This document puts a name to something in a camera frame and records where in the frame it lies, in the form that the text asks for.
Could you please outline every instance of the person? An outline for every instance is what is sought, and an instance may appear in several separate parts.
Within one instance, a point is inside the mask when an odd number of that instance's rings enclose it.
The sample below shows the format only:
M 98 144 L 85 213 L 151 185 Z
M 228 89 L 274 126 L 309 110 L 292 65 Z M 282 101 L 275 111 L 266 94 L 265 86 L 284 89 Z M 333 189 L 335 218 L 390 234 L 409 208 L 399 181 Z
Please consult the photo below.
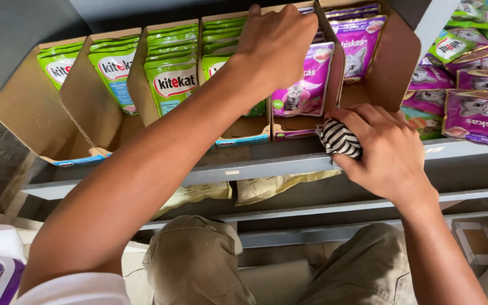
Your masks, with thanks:
M 127 242 L 242 113 L 302 78 L 317 28 L 314 14 L 291 4 L 264 15 L 253 5 L 229 61 L 61 201 L 31 245 L 17 303 L 129 304 L 121 275 Z M 327 116 L 343 122 L 363 147 L 359 161 L 345 155 L 333 161 L 397 207 L 405 234 L 384 224 L 363 228 L 333 253 L 300 304 L 487 304 L 424 173 L 416 130 L 401 113 L 369 104 Z M 225 224 L 174 219 L 145 256 L 155 302 L 253 304 L 237 273 L 238 243 Z

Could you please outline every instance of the striped cloth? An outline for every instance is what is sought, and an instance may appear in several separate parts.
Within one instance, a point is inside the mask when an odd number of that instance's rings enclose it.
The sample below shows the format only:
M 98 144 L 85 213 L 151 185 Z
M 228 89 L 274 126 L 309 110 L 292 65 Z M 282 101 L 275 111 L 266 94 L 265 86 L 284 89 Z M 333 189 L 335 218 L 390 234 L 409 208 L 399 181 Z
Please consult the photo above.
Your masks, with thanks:
M 328 154 L 343 154 L 360 159 L 363 149 L 353 132 L 335 119 L 327 119 L 325 124 L 318 125 L 315 133 Z

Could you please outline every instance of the khaki pants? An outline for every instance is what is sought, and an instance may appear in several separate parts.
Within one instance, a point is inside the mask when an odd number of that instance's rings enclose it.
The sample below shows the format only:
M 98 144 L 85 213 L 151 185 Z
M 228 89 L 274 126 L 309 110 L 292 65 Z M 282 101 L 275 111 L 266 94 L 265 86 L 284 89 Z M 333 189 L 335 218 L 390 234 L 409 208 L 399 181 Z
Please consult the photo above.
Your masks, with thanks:
M 255 303 L 238 274 L 240 241 L 227 228 L 184 215 L 152 238 L 143 264 L 156 304 Z M 332 253 L 298 304 L 417 304 L 403 232 L 382 223 L 360 229 Z

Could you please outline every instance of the hand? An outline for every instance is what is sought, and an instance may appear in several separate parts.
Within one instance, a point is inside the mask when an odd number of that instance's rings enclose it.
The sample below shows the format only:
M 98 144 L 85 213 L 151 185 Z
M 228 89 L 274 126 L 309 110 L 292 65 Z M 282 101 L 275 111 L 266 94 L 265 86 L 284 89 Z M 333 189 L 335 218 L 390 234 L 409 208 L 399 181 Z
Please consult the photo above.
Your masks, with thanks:
M 438 202 L 438 193 L 423 170 L 423 144 L 402 112 L 359 104 L 335 108 L 326 117 L 344 123 L 363 147 L 360 161 L 341 154 L 332 156 L 351 181 L 389 199 L 402 215 L 423 208 L 419 204 L 425 201 L 420 199 Z
M 301 14 L 292 4 L 264 15 L 254 4 L 231 59 L 245 63 L 241 68 L 253 69 L 254 90 L 268 96 L 302 79 L 304 57 L 317 28 L 315 14 Z

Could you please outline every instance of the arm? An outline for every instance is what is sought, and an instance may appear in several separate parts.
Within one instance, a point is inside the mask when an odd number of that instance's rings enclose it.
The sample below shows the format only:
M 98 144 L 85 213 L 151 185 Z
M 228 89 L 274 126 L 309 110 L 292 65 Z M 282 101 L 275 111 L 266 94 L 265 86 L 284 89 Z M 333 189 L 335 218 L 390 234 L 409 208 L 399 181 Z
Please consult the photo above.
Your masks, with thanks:
M 214 141 L 247 109 L 302 78 L 317 26 L 314 14 L 293 5 L 265 16 L 253 5 L 238 52 L 219 72 L 61 201 L 31 245 L 19 294 L 69 274 L 121 274 L 127 242 Z
M 363 146 L 363 158 L 332 159 L 350 180 L 389 199 L 402 215 L 415 296 L 420 304 L 488 304 L 463 253 L 448 229 L 438 192 L 424 173 L 424 149 L 401 112 L 361 104 L 335 109 Z

